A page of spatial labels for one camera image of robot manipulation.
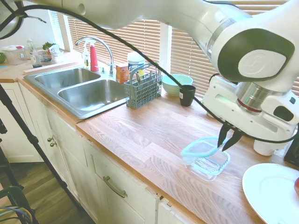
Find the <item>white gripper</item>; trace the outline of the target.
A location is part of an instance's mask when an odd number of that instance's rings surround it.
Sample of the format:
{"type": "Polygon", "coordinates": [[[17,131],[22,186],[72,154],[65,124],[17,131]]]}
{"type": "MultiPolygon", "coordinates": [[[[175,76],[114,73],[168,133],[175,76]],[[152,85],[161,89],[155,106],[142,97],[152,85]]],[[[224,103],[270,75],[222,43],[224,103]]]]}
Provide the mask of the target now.
{"type": "Polygon", "coordinates": [[[240,131],[234,131],[223,146],[223,152],[237,143],[242,133],[258,141],[289,141],[292,137],[291,97],[290,92],[270,91],[253,82],[233,84],[220,76],[212,77],[202,103],[210,114],[227,122],[220,129],[217,147],[223,144],[231,125],[240,131]]]}

